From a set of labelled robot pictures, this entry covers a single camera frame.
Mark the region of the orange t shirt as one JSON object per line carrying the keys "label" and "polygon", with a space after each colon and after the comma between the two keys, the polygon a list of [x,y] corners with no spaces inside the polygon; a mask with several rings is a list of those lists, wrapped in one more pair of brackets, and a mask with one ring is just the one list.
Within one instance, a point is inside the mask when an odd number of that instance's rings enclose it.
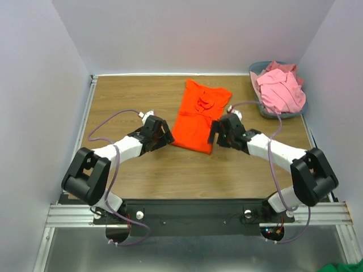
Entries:
{"label": "orange t shirt", "polygon": [[179,112],[172,129],[173,145],[211,154],[208,143],[212,121],[222,116],[232,93],[225,88],[211,88],[187,79]]}

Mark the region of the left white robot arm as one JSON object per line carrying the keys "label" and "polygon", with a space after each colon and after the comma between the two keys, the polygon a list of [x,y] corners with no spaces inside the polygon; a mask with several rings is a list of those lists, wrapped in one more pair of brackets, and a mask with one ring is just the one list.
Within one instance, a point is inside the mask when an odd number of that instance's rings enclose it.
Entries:
{"label": "left white robot arm", "polygon": [[101,148],[86,147],[76,151],[61,187],[90,206],[94,220],[105,220],[114,225],[128,223],[147,228],[141,219],[131,220],[126,215],[120,197],[111,192],[121,163],[155,151],[174,141],[167,121],[148,112],[142,126],[119,141],[95,138],[108,144]]}

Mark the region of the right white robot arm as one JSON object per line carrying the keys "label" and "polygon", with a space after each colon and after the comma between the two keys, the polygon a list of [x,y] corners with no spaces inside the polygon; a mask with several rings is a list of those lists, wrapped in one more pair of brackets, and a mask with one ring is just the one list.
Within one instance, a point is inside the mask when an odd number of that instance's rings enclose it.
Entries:
{"label": "right white robot arm", "polygon": [[282,212],[301,204],[313,207],[339,185],[322,150],[316,147],[310,150],[295,148],[256,129],[246,130],[236,113],[228,113],[212,121],[208,142],[260,157],[269,161],[271,169],[278,165],[290,173],[292,185],[285,189],[276,185],[275,194],[268,197],[261,207],[262,217],[267,221],[274,221]]}

